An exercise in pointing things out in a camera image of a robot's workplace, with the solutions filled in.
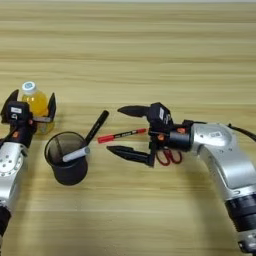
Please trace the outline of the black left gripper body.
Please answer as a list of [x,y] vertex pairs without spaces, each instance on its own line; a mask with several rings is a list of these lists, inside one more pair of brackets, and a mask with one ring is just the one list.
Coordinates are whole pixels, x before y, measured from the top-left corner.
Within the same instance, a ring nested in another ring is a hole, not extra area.
[[32,117],[27,120],[10,119],[7,121],[7,124],[10,125],[10,131],[1,139],[1,144],[11,142],[29,148],[38,125],[51,122],[49,117]]

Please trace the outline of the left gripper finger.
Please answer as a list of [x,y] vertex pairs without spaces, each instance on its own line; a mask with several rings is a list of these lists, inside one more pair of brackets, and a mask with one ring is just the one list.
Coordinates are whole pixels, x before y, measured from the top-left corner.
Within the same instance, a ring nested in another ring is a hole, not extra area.
[[55,98],[55,93],[52,93],[48,103],[48,117],[50,121],[54,120],[55,113],[56,113],[56,98]]
[[7,100],[5,101],[5,103],[4,103],[4,105],[3,105],[3,108],[2,108],[2,110],[1,110],[1,114],[2,114],[2,115],[4,115],[4,114],[6,113],[8,103],[9,103],[10,101],[16,101],[16,100],[17,100],[18,94],[19,94],[19,90],[16,89],[16,90],[14,90],[14,91],[9,95],[9,97],[8,97]]

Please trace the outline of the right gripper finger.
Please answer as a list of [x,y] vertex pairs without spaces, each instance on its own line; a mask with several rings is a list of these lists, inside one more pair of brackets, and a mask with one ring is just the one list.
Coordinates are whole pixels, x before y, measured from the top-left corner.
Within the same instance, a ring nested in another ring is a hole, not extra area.
[[131,147],[126,146],[108,146],[107,149],[113,154],[128,160],[138,163],[149,164],[149,154],[136,151]]
[[133,117],[146,116],[148,111],[149,111],[149,108],[147,106],[139,106],[139,105],[124,106],[118,109],[118,112],[128,116],[133,116]]

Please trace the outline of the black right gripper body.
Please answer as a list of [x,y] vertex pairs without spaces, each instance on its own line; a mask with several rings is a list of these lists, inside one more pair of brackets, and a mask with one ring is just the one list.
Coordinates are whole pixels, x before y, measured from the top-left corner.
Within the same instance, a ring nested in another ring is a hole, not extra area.
[[158,150],[174,149],[188,152],[192,147],[191,126],[188,124],[175,124],[170,116],[164,121],[160,118],[149,118],[150,136],[148,165],[154,166]]

